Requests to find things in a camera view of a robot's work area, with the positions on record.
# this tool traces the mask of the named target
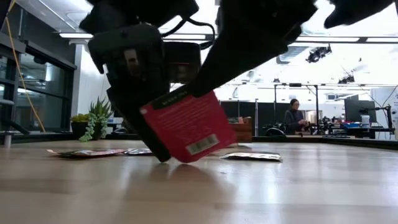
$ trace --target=woman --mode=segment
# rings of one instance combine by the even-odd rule
[[[286,134],[295,134],[296,131],[302,131],[307,125],[303,113],[299,111],[300,102],[297,99],[290,101],[290,110],[285,113],[284,123],[287,125]]]

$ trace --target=white label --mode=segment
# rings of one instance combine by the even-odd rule
[[[217,136],[215,134],[212,134],[211,136],[208,136],[198,142],[195,142],[189,146],[187,146],[187,150],[191,155],[195,155],[198,153],[203,152],[206,149],[209,149],[215,145],[217,145],[219,140],[217,139]]]

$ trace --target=table surface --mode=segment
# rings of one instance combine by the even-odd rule
[[[246,146],[278,152],[284,161],[222,161],[216,156],[189,165],[128,156],[70,161],[45,150],[144,145],[15,144],[0,149],[1,223],[398,222],[396,152],[327,144]]]

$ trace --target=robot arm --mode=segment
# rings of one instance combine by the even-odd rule
[[[218,38],[195,44],[162,40],[186,22],[206,25],[190,18],[199,10],[195,0],[88,1],[93,9],[80,28],[94,35],[88,47],[101,73],[106,65],[109,100],[162,162],[170,154],[145,122],[141,106],[167,94],[171,82],[188,83],[194,96],[202,96],[286,52],[301,34],[300,26],[317,10],[315,0],[223,0],[217,18]],[[352,24],[391,2],[333,0],[336,10],[325,25]],[[178,26],[161,34],[158,28],[176,16],[182,18]],[[201,65],[200,50],[210,45]]]

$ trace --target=black jacket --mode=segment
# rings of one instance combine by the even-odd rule
[[[303,120],[304,116],[301,111],[288,110],[285,113],[284,123],[287,125],[285,134],[295,134],[296,131],[301,131],[303,127],[299,121]]]

